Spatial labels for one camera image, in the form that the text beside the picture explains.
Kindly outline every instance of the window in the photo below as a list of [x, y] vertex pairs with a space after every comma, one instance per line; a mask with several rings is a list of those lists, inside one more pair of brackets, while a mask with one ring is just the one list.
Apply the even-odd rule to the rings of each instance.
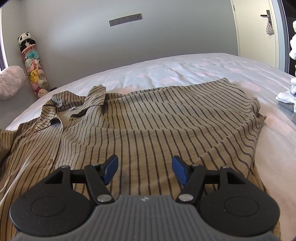
[[0, 70], [2, 71], [7, 67], [7, 60], [6, 60], [4, 45], [3, 45], [1, 11], [2, 11], [2, 8], [0, 8]]

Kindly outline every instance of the pink pillow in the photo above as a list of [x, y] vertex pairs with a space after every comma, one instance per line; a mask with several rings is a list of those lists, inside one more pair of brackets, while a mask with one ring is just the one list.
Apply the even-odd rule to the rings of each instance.
[[0, 72], [0, 100], [12, 98], [25, 83], [27, 76], [19, 66], [9, 66]]

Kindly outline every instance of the white bedsheet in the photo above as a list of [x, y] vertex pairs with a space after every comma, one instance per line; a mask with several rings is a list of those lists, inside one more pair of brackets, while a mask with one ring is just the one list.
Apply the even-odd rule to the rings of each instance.
[[281, 210], [282, 240], [296, 236], [296, 125], [292, 112], [278, 105], [275, 97], [291, 86], [291, 75], [256, 61], [224, 54], [194, 54], [137, 63], [108, 70], [58, 88], [36, 101], [7, 128], [16, 130], [21, 122], [40, 115], [42, 105], [54, 93], [71, 91], [87, 95], [98, 84], [108, 92], [126, 94], [140, 89], [169, 85], [191, 85], [226, 77], [249, 97], [257, 97], [262, 125], [255, 160], [260, 176]]

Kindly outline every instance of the blue gripper pad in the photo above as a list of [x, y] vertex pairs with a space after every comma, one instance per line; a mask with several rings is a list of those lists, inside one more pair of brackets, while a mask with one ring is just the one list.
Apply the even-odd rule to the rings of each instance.
[[180, 185], [184, 186], [188, 182], [188, 175], [186, 173], [186, 166], [176, 158], [172, 158], [172, 169]]
[[101, 177], [104, 184], [108, 185], [118, 169], [118, 157], [114, 156], [111, 160], [108, 160], [108, 164], [105, 166], [105, 174]]

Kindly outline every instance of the shirt button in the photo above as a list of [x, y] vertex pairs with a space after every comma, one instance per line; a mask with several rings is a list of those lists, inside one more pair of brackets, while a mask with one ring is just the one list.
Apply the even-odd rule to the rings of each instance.
[[50, 165], [52, 162], [53, 162], [53, 159], [49, 159], [46, 164]]

